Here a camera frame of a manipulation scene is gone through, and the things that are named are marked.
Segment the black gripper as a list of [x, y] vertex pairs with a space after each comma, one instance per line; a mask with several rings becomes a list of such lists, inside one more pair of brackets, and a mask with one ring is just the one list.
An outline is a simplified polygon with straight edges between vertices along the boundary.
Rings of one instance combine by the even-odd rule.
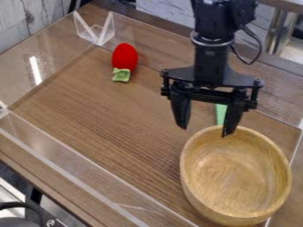
[[257, 109], [258, 93], [265, 81], [241, 74], [231, 67], [223, 76], [198, 74], [194, 67], [163, 69], [162, 95], [171, 100], [177, 125], [187, 129], [191, 119], [191, 100], [227, 105], [222, 137], [235, 133], [244, 112]]

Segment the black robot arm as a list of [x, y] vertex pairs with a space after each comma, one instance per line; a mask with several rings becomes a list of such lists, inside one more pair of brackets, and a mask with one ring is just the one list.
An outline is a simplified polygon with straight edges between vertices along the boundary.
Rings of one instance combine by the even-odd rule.
[[257, 34], [248, 24], [257, 19], [257, 0], [191, 0], [195, 27], [194, 65], [165, 69], [162, 95], [171, 100], [174, 119], [181, 128], [189, 126], [194, 101], [227, 106], [223, 135], [235, 133], [244, 113], [257, 108], [258, 92], [265, 81], [241, 74], [229, 65], [235, 50], [235, 33]]

